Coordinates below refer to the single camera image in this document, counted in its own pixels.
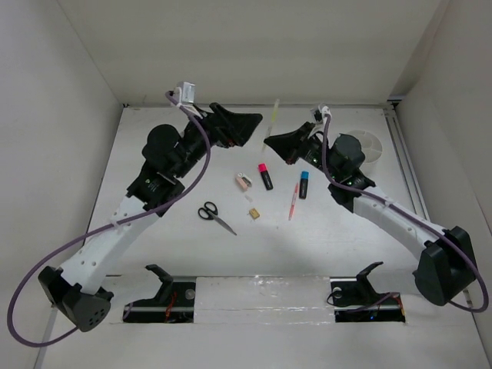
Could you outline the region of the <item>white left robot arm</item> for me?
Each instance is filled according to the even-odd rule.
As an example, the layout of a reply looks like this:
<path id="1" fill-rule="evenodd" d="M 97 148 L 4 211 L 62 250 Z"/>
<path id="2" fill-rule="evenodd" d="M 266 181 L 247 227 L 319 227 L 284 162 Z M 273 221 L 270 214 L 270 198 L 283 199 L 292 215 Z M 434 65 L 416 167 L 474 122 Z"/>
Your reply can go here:
<path id="1" fill-rule="evenodd" d="M 145 162 L 111 221 L 60 266 L 45 267 L 38 281 L 50 302 L 82 332 L 96 328 L 120 294 L 104 287 L 108 272 L 136 241 L 189 189 L 181 179 L 213 146 L 244 146 L 261 123 L 259 113 L 236 113 L 212 103 L 209 111 L 181 105 L 183 131 L 163 124 L 151 129 L 142 149 Z"/>

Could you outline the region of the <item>yellow pen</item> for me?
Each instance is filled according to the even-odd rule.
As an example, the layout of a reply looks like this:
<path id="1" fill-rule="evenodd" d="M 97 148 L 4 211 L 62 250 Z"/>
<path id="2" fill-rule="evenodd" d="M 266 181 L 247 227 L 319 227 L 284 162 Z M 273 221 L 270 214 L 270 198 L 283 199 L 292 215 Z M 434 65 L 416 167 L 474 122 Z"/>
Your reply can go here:
<path id="1" fill-rule="evenodd" d="M 271 136 L 273 127 L 274 127 L 275 122 L 277 120 L 279 105 L 280 105 L 280 99 L 278 98 L 278 99 L 276 99 L 276 101 L 274 103 L 273 111 L 272 111 L 272 114 L 271 114 L 271 120 L 270 120 L 268 129 L 266 131 L 264 140 L 266 140 L 267 138 L 269 138 Z M 263 152 L 265 149 L 266 149 L 266 144 L 264 143 L 263 146 L 262 146 L 261 151 Z"/>

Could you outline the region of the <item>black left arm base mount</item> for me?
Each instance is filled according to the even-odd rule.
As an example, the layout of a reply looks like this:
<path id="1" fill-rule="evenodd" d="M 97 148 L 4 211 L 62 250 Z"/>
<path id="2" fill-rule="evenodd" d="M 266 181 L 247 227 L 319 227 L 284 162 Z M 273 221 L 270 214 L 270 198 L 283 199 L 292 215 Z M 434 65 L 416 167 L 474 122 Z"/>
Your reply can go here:
<path id="1" fill-rule="evenodd" d="M 145 269 L 155 274 L 159 289 L 149 298 L 141 298 L 127 304 L 122 321 L 128 324 L 191 324 L 194 322 L 196 277 L 172 277 L 156 264 Z"/>

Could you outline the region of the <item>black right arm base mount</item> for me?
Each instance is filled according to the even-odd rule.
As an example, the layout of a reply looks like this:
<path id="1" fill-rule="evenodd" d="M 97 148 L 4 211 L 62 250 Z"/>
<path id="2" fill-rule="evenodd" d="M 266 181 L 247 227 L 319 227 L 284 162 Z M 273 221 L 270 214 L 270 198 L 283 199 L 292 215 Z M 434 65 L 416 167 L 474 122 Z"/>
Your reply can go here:
<path id="1" fill-rule="evenodd" d="M 374 262 L 354 277 L 330 278 L 326 303 L 334 308 L 336 323 L 406 322 L 401 294 L 378 293 L 368 280 L 368 275 L 382 264 Z"/>

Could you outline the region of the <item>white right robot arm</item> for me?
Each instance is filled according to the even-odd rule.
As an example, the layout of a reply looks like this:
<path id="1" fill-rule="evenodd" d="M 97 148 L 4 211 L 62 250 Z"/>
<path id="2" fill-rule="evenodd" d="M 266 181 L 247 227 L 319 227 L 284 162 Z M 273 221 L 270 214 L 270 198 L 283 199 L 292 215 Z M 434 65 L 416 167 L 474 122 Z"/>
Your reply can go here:
<path id="1" fill-rule="evenodd" d="M 273 135 L 264 143 L 283 161 L 298 159 L 322 170 L 332 198 L 349 212 L 365 218 L 399 241 L 418 260 L 414 282 L 430 303 L 444 306 L 477 281 L 484 302 L 474 312 L 483 312 L 489 294 L 481 277 L 470 235 L 458 226 L 447 230 L 391 200 L 360 170 L 365 159 L 361 143 L 352 135 L 340 134 L 332 145 L 327 131 L 313 132 L 306 122 L 299 129 Z"/>

